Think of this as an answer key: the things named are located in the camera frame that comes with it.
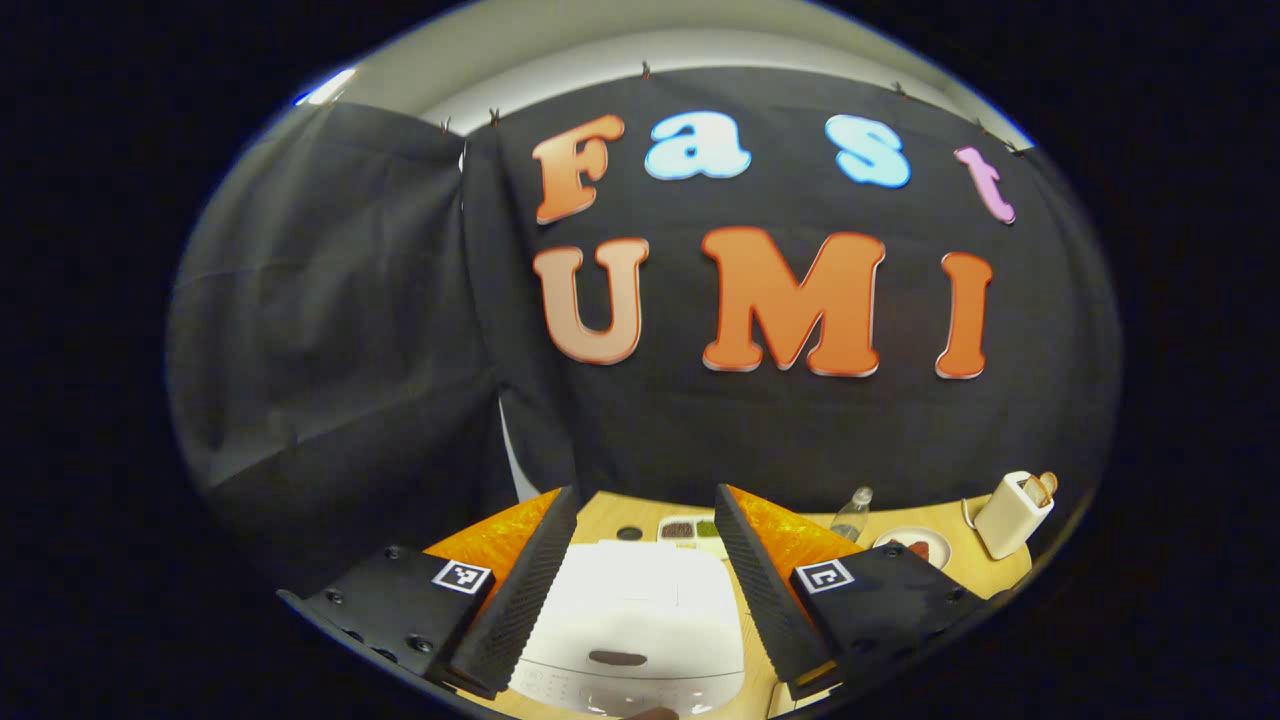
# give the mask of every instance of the tabletop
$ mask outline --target tabletop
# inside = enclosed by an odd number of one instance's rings
[[[969,498],[970,516],[977,515],[989,498],[989,495]],[[671,515],[713,514],[714,509],[712,507],[655,502],[600,491],[577,514],[577,529],[570,542],[580,544],[595,543],[602,539],[617,539],[618,529],[625,527],[640,528],[644,536],[636,542],[654,542],[658,536],[658,524],[663,518]],[[823,527],[829,525],[831,519],[835,516],[832,512],[803,515]],[[951,560],[942,571],[983,598],[989,598],[1000,591],[1014,587],[1032,569],[1030,552],[1025,544],[1004,560],[992,560],[978,538],[978,533],[965,524],[960,501],[902,510],[872,511],[868,514],[867,527],[859,537],[859,544],[870,547],[876,538],[896,528],[928,528],[942,534],[951,544]],[[724,566],[728,569],[730,579],[733,584],[733,596],[737,601],[742,624],[745,676],[742,689],[737,697],[730,703],[705,712],[699,717],[705,717],[707,720],[742,717],[764,720],[765,717],[792,710],[797,703],[790,700],[786,693],[786,685],[778,683],[778,678],[773,673],[773,665],[764,652],[760,635],[755,630],[750,610],[739,585],[737,575],[733,574],[733,568],[728,560],[724,561]],[[502,692],[493,701],[486,701],[461,691],[460,693],[477,705],[525,720],[598,717],[586,712],[572,712],[552,707],[529,700],[515,691]],[[806,698],[805,702],[799,705],[808,705],[815,700],[818,698]]]

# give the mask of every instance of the black fabric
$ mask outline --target black fabric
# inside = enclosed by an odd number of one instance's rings
[[[191,238],[168,333],[178,437],[212,509],[294,592],[515,501],[463,260],[462,147],[385,110],[302,106]]]
[[[646,174],[649,129],[692,110],[737,122],[753,152],[746,172],[673,182]],[[532,149],[605,114],[621,117],[626,131],[608,143],[604,177],[584,179],[598,191],[594,205],[539,225]],[[893,128],[910,182],[888,190],[845,177],[823,132],[835,114]],[[964,146],[998,169],[1001,193],[1018,213],[1011,227],[989,215],[952,155]],[[495,220],[484,242],[518,245],[526,268],[538,251],[581,249],[577,296],[589,327],[611,320],[595,249],[618,237],[650,246],[640,266],[644,327],[634,355],[613,366],[559,357],[566,421],[588,489],[709,505],[714,484],[727,482],[797,511],[835,511],[860,484],[876,489],[877,507],[891,509],[983,495],[1015,469],[1055,470],[1064,500],[1098,482],[1119,393],[1120,332],[1096,238],[1057,181],[970,122],[842,78],[681,70],[584,88],[503,117],[468,138],[468,168],[480,163],[486,182],[507,193],[498,215],[509,225],[502,236]],[[467,197],[468,223],[477,204]],[[703,348],[716,338],[718,269],[701,241],[726,225],[769,232],[797,278],[833,232],[879,238],[887,252],[876,275],[879,369],[869,378],[829,378],[801,360],[782,372],[768,352],[751,373],[704,368]],[[987,365],[972,380],[941,379],[933,368],[950,323],[950,281],[940,263],[952,251],[977,254],[995,270]],[[540,302],[531,278],[526,269],[521,293]],[[538,305],[521,313],[521,325],[541,323],[545,334]],[[755,341],[764,345],[758,327]],[[507,420],[513,439],[540,432],[524,418]]]

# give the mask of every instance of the water bottle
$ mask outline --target water bottle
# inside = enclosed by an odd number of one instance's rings
[[[831,520],[831,532],[858,542],[858,536],[867,527],[867,514],[870,512],[872,488],[860,487],[854,492],[852,500],[840,509],[840,512]]]

